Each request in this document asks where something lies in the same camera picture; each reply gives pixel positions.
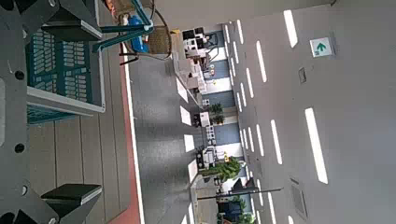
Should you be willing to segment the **right gripper grey black finger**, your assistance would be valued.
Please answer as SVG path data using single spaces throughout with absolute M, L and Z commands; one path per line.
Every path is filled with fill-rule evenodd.
M 39 196 L 26 194 L 18 224 L 82 224 L 102 194 L 95 184 L 63 184 Z
M 18 0 L 26 40 L 39 30 L 68 42 L 101 40 L 94 6 L 94 0 Z

